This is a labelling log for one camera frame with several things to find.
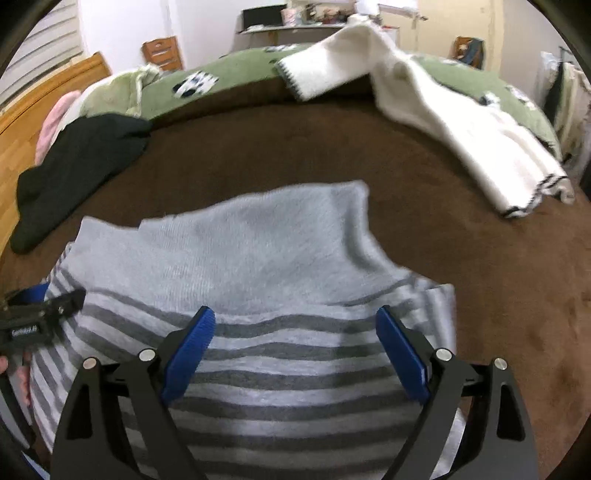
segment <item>wooden bed frame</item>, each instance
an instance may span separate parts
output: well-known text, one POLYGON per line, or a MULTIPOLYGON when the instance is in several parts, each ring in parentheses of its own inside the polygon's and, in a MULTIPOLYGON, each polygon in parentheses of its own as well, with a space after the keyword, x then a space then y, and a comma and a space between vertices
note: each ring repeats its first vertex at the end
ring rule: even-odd
POLYGON ((0 115, 0 251, 18 221, 18 176, 33 166, 43 121, 56 102, 111 75, 100 53, 48 78, 0 115))

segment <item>window blind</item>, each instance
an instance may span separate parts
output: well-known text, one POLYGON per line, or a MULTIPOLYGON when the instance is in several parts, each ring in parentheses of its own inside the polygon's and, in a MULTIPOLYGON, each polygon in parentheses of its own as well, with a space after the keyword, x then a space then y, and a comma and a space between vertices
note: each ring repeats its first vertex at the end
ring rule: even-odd
POLYGON ((0 105, 81 52, 76 0, 63 0, 37 23, 0 77, 0 105))

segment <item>finger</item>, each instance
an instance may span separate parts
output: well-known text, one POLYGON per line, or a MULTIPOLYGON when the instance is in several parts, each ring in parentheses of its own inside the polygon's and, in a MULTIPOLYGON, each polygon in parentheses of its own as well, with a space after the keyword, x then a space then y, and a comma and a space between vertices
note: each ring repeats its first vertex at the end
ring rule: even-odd
POLYGON ((23 399, 25 405, 27 407, 30 407, 31 406, 31 386, 28 382, 28 379, 26 381, 21 382, 20 388, 21 388, 22 399, 23 399))
POLYGON ((20 385, 21 385, 21 389, 23 389, 23 391, 24 391, 25 393, 28 393, 28 392, 29 392, 29 377, 25 377, 25 378, 23 378, 23 379, 21 380, 21 383, 20 383, 20 385))
POLYGON ((30 369, 27 367, 18 367, 17 368, 17 375, 19 380, 21 381, 27 381, 29 380, 29 375, 30 375, 30 369))

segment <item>light gray fabric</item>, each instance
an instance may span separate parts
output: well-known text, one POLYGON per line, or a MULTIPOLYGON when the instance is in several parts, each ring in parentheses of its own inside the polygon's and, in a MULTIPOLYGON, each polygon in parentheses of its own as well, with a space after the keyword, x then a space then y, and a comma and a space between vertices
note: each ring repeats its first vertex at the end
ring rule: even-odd
MULTIPOLYGON (((48 445, 84 358, 126 361, 206 304, 215 337, 171 415, 210 479, 381 478, 420 409, 375 334, 375 312, 393 305, 454 351, 454 295, 386 257, 368 229, 367 195, 362 182, 303 185, 138 229, 84 219, 48 290, 82 286, 84 308, 31 366, 48 445)), ((131 404, 121 404, 142 470, 154 474, 131 404)))

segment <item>black clamp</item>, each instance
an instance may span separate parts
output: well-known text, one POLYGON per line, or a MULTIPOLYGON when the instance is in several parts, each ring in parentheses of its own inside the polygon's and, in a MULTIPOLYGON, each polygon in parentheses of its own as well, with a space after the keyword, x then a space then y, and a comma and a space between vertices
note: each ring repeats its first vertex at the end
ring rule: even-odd
MULTIPOLYGON (((215 317, 202 307, 184 330, 155 351, 101 365, 86 359, 66 401, 54 445, 54 480, 144 480, 132 454, 118 396, 129 397, 153 467, 162 480, 202 479, 167 410, 181 397, 213 337, 215 317)), ((459 451, 446 480, 537 480, 537 455, 525 405, 507 363, 471 365, 435 350, 389 307, 376 332, 410 398, 423 405, 418 422, 385 480, 428 480, 450 434, 462 397, 472 397, 459 451)))
MULTIPOLYGON (((52 340, 59 321, 78 312, 86 292, 75 290, 44 301, 47 284, 40 284, 7 295, 0 302, 0 354, 23 351, 26 347, 52 340)), ((28 424, 12 389, 8 373, 0 375, 0 393, 14 422, 31 445, 35 433, 28 424)))

